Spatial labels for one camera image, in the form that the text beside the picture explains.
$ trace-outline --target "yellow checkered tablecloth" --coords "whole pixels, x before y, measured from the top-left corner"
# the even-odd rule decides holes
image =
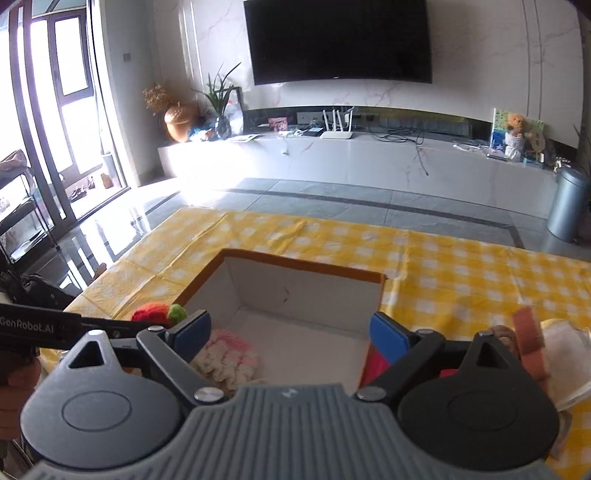
[[[381,310],[414,330],[471,339],[533,305],[540,320],[591,326],[591,264],[446,236],[281,215],[179,210],[134,246],[68,308],[126,319],[148,301],[172,303],[221,248],[243,248],[387,276]],[[51,369],[57,360],[44,351]],[[591,402],[573,409],[565,479],[591,468]]]

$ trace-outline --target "teddy bear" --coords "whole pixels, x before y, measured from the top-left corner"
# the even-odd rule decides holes
[[[531,139],[531,134],[527,132],[528,123],[523,115],[510,113],[505,123],[505,155],[511,161],[520,162],[525,148],[525,140]]]

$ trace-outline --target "finger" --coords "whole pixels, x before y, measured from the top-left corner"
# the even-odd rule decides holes
[[[20,429],[0,428],[0,440],[15,440],[21,436]]]
[[[32,388],[0,387],[0,410],[20,410],[33,391]]]
[[[39,382],[41,364],[36,358],[28,364],[16,369],[8,376],[8,385],[11,387],[30,389]]]
[[[21,424],[21,413],[19,410],[0,410],[0,428],[18,429]]]

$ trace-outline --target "trash can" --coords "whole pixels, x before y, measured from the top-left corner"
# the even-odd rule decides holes
[[[583,210],[589,204],[591,182],[584,173],[573,168],[558,171],[558,190],[546,227],[564,242],[572,242]]]

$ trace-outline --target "cardboard box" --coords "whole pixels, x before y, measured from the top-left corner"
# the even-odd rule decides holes
[[[179,295],[212,328],[235,332],[259,353],[255,378],[271,385],[341,383],[354,393],[379,309],[380,273],[224,249]]]

